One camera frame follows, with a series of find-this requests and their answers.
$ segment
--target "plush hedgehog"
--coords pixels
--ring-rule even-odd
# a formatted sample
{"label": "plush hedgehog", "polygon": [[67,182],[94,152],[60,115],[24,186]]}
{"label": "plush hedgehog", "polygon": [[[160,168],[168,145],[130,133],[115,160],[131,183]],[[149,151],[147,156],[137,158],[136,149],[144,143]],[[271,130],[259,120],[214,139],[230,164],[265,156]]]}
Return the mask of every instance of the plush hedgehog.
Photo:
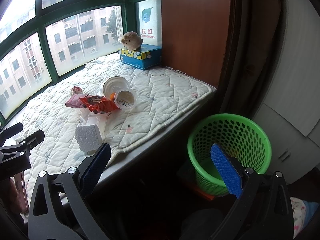
{"label": "plush hedgehog", "polygon": [[129,50],[136,50],[141,47],[143,39],[141,39],[137,33],[128,32],[122,36],[121,43]]}

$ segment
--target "tissue box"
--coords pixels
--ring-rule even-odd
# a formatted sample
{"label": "tissue box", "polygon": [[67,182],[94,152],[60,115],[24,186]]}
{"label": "tissue box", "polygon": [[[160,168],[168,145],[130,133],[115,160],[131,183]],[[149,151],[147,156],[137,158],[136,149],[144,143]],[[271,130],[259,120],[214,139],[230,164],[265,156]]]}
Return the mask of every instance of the tissue box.
{"label": "tissue box", "polygon": [[140,49],[134,51],[119,49],[121,62],[141,70],[161,64],[161,52],[161,47],[148,44],[142,44]]}

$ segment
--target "green plastic basket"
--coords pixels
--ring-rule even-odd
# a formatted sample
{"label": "green plastic basket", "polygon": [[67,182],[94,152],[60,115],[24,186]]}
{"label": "green plastic basket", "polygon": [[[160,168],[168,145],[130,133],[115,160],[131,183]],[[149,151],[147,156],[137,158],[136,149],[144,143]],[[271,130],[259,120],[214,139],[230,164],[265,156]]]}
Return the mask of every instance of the green plastic basket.
{"label": "green plastic basket", "polygon": [[189,158],[196,169],[196,182],[210,195],[228,192],[215,168],[210,150],[220,144],[244,167],[264,174],[271,161],[271,145],[265,132],[253,121],[236,114],[215,114],[199,122],[188,139]]}

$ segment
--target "blue gripper pad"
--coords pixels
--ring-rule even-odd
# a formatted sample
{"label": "blue gripper pad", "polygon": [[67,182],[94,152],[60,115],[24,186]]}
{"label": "blue gripper pad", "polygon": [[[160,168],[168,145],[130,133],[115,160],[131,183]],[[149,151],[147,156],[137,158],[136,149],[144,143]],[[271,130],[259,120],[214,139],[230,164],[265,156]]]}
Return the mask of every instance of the blue gripper pad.
{"label": "blue gripper pad", "polygon": [[212,145],[210,153],[211,160],[226,184],[228,191],[230,194],[239,198],[242,193],[241,177],[233,168],[228,155],[224,153],[224,151],[217,144]]}

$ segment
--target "plastic lid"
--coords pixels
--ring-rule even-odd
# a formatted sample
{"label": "plastic lid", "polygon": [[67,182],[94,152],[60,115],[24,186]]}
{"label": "plastic lid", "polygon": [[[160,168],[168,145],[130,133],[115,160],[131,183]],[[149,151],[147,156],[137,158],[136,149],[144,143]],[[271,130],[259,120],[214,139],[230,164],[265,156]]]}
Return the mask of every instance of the plastic lid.
{"label": "plastic lid", "polygon": [[110,98],[112,93],[120,89],[130,89],[130,83],[123,77],[110,77],[100,85],[100,93],[106,98]]}
{"label": "plastic lid", "polygon": [[137,105],[138,95],[131,89],[120,89],[116,92],[114,101],[122,110],[130,110]]}

